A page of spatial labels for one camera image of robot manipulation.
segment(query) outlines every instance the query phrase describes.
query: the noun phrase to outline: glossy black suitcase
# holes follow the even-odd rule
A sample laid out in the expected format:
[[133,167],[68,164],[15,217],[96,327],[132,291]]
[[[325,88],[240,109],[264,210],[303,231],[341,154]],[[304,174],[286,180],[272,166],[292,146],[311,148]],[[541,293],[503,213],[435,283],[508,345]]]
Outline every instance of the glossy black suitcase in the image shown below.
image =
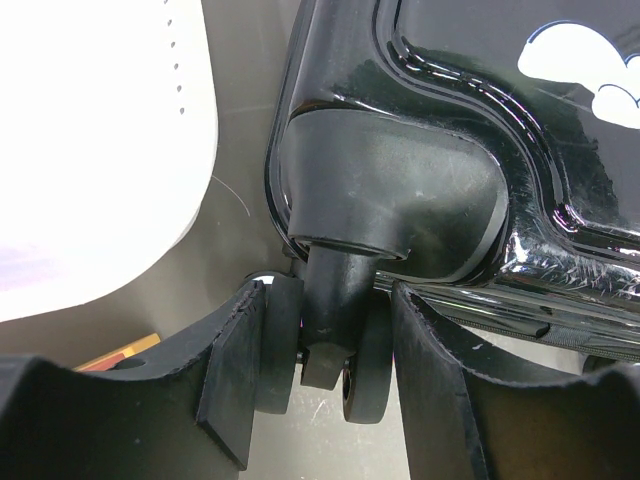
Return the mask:
[[326,250],[360,256],[358,282],[464,325],[637,360],[634,8],[303,1],[266,167],[291,251],[322,250],[325,284]]

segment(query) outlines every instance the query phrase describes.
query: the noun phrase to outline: perforated holes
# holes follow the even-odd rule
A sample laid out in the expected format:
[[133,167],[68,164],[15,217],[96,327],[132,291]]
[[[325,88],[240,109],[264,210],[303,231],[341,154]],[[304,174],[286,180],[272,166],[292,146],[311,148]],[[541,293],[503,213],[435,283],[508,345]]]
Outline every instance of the perforated holes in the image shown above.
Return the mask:
[[[164,3],[166,5],[167,3],[169,3],[169,0],[162,0],[162,3]],[[173,23],[173,19],[170,18],[167,21],[167,27],[170,27],[172,23]],[[174,48],[175,46],[176,46],[176,42],[175,41],[171,42],[171,48]],[[178,70],[178,67],[180,67],[180,65],[178,63],[175,63],[173,65],[173,69],[174,70]],[[178,93],[180,93],[182,91],[182,85],[178,85],[176,87],[176,90],[178,91]],[[180,107],[180,115],[184,115],[184,107]]]

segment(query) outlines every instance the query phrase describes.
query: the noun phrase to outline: white cloud graphic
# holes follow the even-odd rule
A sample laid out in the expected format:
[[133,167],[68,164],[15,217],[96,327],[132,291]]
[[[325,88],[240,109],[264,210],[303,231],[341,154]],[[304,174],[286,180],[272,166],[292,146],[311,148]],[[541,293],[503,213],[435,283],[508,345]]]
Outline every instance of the white cloud graphic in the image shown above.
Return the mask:
[[597,118],[640,129],[640,55],[623,60],[598,32],[569,22],[542,27],[527,41],[518,68],[531,78],[579,83],[594,94]]

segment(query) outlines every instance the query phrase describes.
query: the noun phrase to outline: white plastic surface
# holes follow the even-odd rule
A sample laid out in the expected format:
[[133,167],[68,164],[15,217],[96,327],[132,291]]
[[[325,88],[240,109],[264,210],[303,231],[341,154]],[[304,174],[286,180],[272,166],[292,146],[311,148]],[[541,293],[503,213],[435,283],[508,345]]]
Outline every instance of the white plastic surface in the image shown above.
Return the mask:
[[218,121],[199,0],[0,2],[0,321],[82,304],[190,227]]

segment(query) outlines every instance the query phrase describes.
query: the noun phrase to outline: white object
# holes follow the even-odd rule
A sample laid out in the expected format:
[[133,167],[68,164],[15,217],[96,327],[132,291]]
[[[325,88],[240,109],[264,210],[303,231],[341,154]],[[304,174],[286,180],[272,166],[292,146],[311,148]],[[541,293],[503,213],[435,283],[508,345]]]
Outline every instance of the white object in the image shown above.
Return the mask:
[[529,38],[518,68],[532,78],[579,83],[594,94],[597,118],[640,129],[640,55],[624,60],[598,32],[570,22],[547,25]]
[[0,2],[0,321],[106,295],[190,227],[217,112],[199,0]]

